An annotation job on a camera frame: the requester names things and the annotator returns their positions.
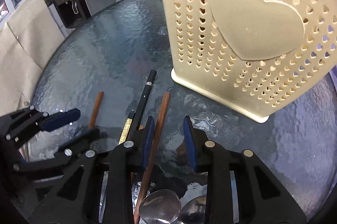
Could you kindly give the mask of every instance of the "silver screw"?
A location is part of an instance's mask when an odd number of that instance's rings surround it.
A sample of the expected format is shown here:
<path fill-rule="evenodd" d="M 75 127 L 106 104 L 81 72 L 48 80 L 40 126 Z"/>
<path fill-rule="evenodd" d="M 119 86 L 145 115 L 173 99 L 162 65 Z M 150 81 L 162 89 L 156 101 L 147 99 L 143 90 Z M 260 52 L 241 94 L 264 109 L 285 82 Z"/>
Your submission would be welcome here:
<path fill-rule="evenodd" d="M 215 146 L 215 143 L 211 140 L 205 142 L 206 147 L 213 148 Z"/>
<path fill-rule="evenodd" d="M 89 151 L 85 152 L 85 156 L 87 158 L 92 158 L 94 155 L 95 155 L 95 151 L 93 151 L 93 150 L 89 150 Z"/>
<path fill-rule="evenodd" d="M 254 155 L 254 153 L 251 151 L 251 150 L 245 150 L 243 151 L 243 154 L 246 156 L 246 157 L 252 157 Z"/>
<path fill-rule="evenodd" d="M 20 170 L 18 164 L 14 164 L 14 165 L 13 165 L 13 169 L 14 169 L 16 172 L 18 172 L 18 171 Z"/>
<path fill-rule="evenodd" d="M 66 149 L 66 150 L 64 150 L 64 153 L 67 157 L 70 157 L 72 155 L 72 150 Z"/>
<path fill-rule="evenodd" d="M 132 141 L 126 141 L 124 142 L 124 147 L 126 148 L 131 148 L 134 145 L 134 143 Z"/>

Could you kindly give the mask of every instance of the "cream plastic basket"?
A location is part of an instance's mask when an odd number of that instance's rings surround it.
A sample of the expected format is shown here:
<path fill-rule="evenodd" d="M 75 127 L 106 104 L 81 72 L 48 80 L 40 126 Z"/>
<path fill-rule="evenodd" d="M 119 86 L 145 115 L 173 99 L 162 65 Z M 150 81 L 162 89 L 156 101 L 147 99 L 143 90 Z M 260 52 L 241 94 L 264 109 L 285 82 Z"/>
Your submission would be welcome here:
<path fill-rule="evenodd" d="M 337 0 L 163 0 L 173 80 L 257 121 L 336 64 Z"/>

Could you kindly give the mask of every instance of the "spoon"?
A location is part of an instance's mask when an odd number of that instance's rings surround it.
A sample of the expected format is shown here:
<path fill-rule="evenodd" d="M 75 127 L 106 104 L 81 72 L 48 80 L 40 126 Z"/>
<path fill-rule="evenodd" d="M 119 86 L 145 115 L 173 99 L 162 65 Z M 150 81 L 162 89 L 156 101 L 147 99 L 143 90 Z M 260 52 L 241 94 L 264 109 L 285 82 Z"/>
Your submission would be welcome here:
<path fill-rule="evenodd" d="M 178 224 L 203 224 L 205 221 L 206 196 L 198 196 L 181 209 Z"/>
<path fill-rule="evenodd" d="M 171 190 L 156 191 L 141 202 L 139 214 L 146 224 L 170 224 L 180 213 L 181 203 Z"/>

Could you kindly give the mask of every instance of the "textured glass tabletop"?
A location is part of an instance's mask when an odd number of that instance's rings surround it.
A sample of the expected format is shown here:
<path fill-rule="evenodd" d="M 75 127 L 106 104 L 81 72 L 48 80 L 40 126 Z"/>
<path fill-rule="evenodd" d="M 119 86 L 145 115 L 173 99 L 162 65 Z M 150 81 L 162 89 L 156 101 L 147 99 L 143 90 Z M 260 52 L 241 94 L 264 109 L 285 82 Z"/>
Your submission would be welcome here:
<path fill-rule="evenodd" d="M 226 149 L 253 150 L 285 185 L 311 218 L 322 205 L 336 175 L 337 96 L 331 77 L 271 115 L 264 124 L 173 82 L 172 59 L 162 0 L 124 0 L 90 18 L 57 50 L 45 69 L 32 100 L 40 111 L 54 113 L 77 107 L 81 118 L 29 143 L 31 160 L 53 157 L 65 141 L 88 125 L 99 90 L 105 92 L 97 119 L 102 140 L 98 151 L 113 149 L 126 117 L 135 110 L 151 69 L 157 77 L 144 113 L 157 118 L 161 97 L 171 92 L 165 126 L 152 174 L 151 191 L 172 189 L 184 205 L 205 194 L 207 176 L 195 175 L 183 143 L 183 118 Z M 134 198 L 139 188 L 136 175 Z"/>

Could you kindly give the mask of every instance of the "basket base rim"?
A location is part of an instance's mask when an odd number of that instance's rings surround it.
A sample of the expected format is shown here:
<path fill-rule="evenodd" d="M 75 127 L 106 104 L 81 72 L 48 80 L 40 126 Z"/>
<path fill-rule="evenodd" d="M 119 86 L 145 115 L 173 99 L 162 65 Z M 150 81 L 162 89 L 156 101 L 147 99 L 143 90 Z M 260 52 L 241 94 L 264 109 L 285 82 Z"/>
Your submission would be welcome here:
<path fill-rule="evenodd" d="M 225 100 L 225 99 L 223 99 L 223 98 L 220 98 L 220 97 L 217 96 L 217 95 L 214 95 L 214 94 L 212 94 L 212 93 L 210 93 L 210 92 L 208 92 L 208 91 L 206 91 L 206 90 L 204 90 L 204 89 L 202 89 L 202 88 L 200 88 L 200 87 L 195 86 L 194 84 L 191 84 L 191 83 L 189 83 L 189 82 L 187 82 L 187 81 L 185 81 L 185 80 L 179 78 L 179 77 L 176 75 L 176 73 L 175 73 L 175 71 L 174 71 L 174 68 L 173 68 L 172 71 L 171 71 L 171 78 L 172 78 L 172 80 L 175 81 L 176 83 L 181 84 L 182 86 L 185 86 L 185 87 L 187 87 L 187 88 L 189 88 L 189 89 L 191 89 L 191 90 L 193 90 L 193 91 L 196 91 L 197 93 L 200 93 L 201 95 L 204 95 L 204 96 L 207 97 L 207 98 L 210 98 L 210 99 L 212 99 L 212 100 L 215 100 L 215 101 L 217 101 L 218 103 L 221 103 L 221 104 L 223 104 L 223 105 L 225 105 L 225 106 L 227 106 L 227 107 L 229 107 L 229 108 L 231 108 L 231 109 L 233 109 L 233 110 L 235 110 L 235 111 L 241 113 L 242 115 L 245 115 L 245 116 L 249 117 L 250 119 L 255 120 L 255 121 L 258 122 L 258 123 L 264 123 L 264 122 L 266 122 L 266 121 L 268 120 L 268 118 L 269 118 L 269 116 L 263 117 L 263 116 L 255 115 L 255 114 L 249 112 L 248 110 L 243 109 L 243 108 L 241 108 L 241 107 L 239 107 L 239 106 L 233 104 L 232 102 L 229 102 L 229 101 L 227 101 L 227 100 Z"/>

